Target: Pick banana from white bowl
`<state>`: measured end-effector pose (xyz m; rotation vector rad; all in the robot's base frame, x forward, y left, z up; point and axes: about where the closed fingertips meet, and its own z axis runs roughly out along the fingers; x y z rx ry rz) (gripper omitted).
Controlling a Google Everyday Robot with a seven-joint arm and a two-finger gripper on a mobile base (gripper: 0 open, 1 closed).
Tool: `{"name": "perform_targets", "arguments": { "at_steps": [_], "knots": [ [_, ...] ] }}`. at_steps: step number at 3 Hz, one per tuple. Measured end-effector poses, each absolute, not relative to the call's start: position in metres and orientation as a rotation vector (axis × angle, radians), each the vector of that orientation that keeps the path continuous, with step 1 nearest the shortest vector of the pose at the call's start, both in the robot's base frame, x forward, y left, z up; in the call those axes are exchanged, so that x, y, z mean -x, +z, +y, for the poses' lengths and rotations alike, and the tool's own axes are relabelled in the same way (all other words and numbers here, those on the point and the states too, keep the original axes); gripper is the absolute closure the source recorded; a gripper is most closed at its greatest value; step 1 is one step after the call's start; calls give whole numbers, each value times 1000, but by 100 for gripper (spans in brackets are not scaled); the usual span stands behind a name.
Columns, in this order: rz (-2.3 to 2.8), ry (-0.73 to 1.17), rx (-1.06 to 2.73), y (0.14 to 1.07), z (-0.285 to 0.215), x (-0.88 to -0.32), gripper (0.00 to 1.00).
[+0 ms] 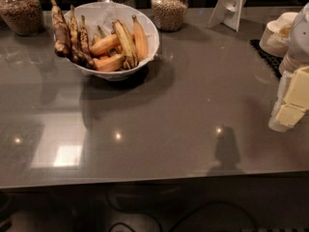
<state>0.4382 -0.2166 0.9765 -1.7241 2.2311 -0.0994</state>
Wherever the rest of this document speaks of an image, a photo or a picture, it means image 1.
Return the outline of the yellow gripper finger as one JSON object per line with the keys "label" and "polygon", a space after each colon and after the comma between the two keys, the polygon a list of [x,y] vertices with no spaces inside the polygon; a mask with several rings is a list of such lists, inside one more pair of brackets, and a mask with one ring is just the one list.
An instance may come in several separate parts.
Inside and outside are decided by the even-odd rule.
{"label": "yellow gripper finger", "polygon": [[292,74],[284,103],[309,109],[309,67],[299,68]]}
{"label": "yellow gripper finger", "polygon": [[304,108],[285,103],[280,106],[275,119],[282,126],[293,127],[304,115]]}

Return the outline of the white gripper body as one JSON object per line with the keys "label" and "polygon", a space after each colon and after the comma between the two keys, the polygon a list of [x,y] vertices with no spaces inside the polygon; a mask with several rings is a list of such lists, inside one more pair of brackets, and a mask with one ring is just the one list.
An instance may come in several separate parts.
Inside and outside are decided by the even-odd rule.
{"label": "white gripper body", "polygon": [[278,131],[278,132],[286,132],[292,127],[286,127],[280,125],[276,119],[275,116],[282,104],[284,104],[284,97],[288,91],[290,81],[291,81],[292,74],[290,72],[284,71],[280,81],[279,81],[279,86],[278,86],[278,91],[277,91],[277,101],[274,104],[274,107],[272,108],[271,111],[271,117],[268,121],[268,126],[273,130],[273,131]]}

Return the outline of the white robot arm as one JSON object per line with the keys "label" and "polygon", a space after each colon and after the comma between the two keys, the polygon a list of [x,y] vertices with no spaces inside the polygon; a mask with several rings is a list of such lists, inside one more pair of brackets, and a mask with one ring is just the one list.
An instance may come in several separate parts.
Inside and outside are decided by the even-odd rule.
{"label": "white robot arm", "polygon": [[297,14],[290,29],[288,51],[279,65],[277,102],[268,126],[291,130],[309,111],[309,3]]}

